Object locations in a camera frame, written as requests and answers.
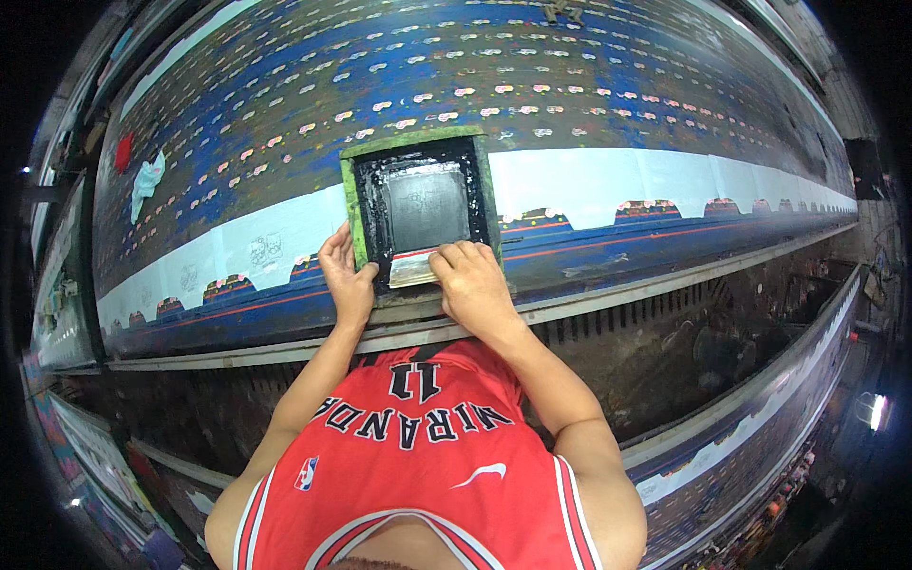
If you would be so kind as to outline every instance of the man's left hand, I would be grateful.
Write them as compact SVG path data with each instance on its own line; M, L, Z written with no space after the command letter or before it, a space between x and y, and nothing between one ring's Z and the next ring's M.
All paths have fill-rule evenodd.
M355 273L355 249L348 222L342 224L316 254L326 286L336 303L336 324L364 327L374 308L374 277L379 266L366 264Z

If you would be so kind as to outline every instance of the nba logo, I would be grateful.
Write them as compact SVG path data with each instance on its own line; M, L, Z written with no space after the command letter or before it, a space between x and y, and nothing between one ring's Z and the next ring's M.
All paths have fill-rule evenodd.
M314 482L314 471L316 471L316 462L319 461L320 456L308 457L304 461L304 465L301 465L301 472L297 474L297 480L295 481L295 488L298 491L310 491L310 485Z

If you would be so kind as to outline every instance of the jersey white trim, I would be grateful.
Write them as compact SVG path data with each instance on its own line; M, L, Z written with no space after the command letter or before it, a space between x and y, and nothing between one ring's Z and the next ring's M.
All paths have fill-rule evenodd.
M250 532L250 543L247 545L247 568L246 568L246 570L253 570L253 568L254 568L254 551L256 549L256 536L260 532L260 522L263 520L263 510L266 506L266 499L269 496L269 485L273 482L273 475L275 475L275 466L269 472L269 479L266 480L266 486L263 489L263 498L260 499L260 507L256 510L256 518L254 519L254 528Z
M570 526L570 516L567 514L567 501L564 493L564 476L561 475L561 463L557 457L554 457L554 475L557 477L557 498L561 503L561 514L564 516L564 528L567 532L567 542L570 544L570 554L573 555L576 570L584 570L583 561L580 559L579 550L576 548L576 538L573 536L573 527Z
M256 494L260 491L260 485L263 484L263 479L261 479L256 485L254 485L254 490L250 493L250 498L247 499L247 506L244 507L244 513L241 514L241 522L237 525L237 531L234 533L234 549L233 549L233 559L232 559L232 568L233 570L238 570L238 554L241 553L241 537L244 535L244 523L247 522L247 516L250 514L250 507L254 505L254 498Z
M586 524L586 517L583 515L583 502L579 498L579 489L576 487L576 475L573 473L573 467L570 466L570 461L567 461L563 455L558 455L561 461L564 462L564 465L567 466L567 471L570 473L570 485L573 487L573 498L574 503L576 504L576 514L579 516L579 525L583 529L583 536L586 538L586 546L589 547L589 553L592 554L592 559L596 563L596 568L603 568L602 559L598 557L598 550L596 549L596 541L592 540L592 534L589 533L589 525Z
M369 529L362 531L360 534L358 534L358 536L356 536L354 539L352 539L352 541L350 541L349 544L351 544L352 542L355 542L355 541L358 541L359 543L363 542L365 539L367 539L368 536L370 536L370 533L372 533L377 528L379 528L383 523L385 523L390 518L389 517L390 515L395 515L395 516L414 515L414 516L418 516L425 522L429 523L431 529L433 529L433 531L437 534L437 536L439 536L441 538L441 540L447 545L447 547L450 548L451 551L453 551L453 553L460 560L460 562L463 565L465 565L466 568L469 568L470 570L474 570L475 565L472 564L472 562L470 560L468 560L468 558L465 557L465 554L463 554L459 550L459 548L452 542L450 537L447 536L445 533L443 533L437 527L437 524L439 524L440 526L446 527L448 530L452 531L454 534L459 536L463 541L465 541L466 544L471 546L475 550L475 552L478 553L478 555L485 560L485 562L487 562L489 565L491 565L491 567L494 568L494 570L504 570L503 565L500 563L500 561L498 561L497 558L495 558L494 555L491 554L491 552L488 551L487 548L485 548L480 542L478 542L474 536L467 533L465 530L460 528L460 526L458 526L454 523L451 523L450 521L447 521L446 519L443 519L443 518L437 516L436 514L428 513L427 511L422 511L420 509L389 509L387 511L377 511L375 513L370 513L370 514L366 514L364 516L358 517L354 521L352 521L348 524L345 524L344 526L342 526L342 528L338 529L337 531L335 531L334 533L329 535L326 538L326 540L324 540L320 544L320 546L318 546L316 548L316 550L310 555L310 558L307 559L307 564L305 565L305 570L315 570L316 563L320 560L320 558L323 556L323 554L325 554L326 551L329 550L333 546L333 544L336 543L336 541L338 539L340 539L342 536L344 536L345 534L350 532L353 528L355 528L359 524L363 524L367 521L370 521L371 519L376 519L379 516L385 517L383 521L378 522L376 524L372 524ZM352 548L348 548L348 549L346 549L346 547L347 547L347 544L346 544L346 546L343 546L340 553L342 551L346 551L346 553L350 552L354 548L354 546L352 546Z

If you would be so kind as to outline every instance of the hand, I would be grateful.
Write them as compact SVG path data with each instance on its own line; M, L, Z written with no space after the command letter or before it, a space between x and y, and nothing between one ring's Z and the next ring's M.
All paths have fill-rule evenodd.
M336 303L336 325L364 328L374 308L373 280L379 266L369 263L355 273L355 249L348 222L329 236L316 256Z
M490 343L514 325L524 326L488 245L444 244L428 263L443 288L443 312L482 342Z

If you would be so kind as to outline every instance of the light blue cloth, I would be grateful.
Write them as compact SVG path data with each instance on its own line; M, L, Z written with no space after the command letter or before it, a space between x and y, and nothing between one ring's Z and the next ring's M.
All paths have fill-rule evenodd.
M142 201L151 198L155 193L155 187L161 182L161 176L165 173L165 155L159 150L159 156L155 159L154 164L143 162L136 180L133 181L133 204L130 210L130 223L136 223L140 218Z

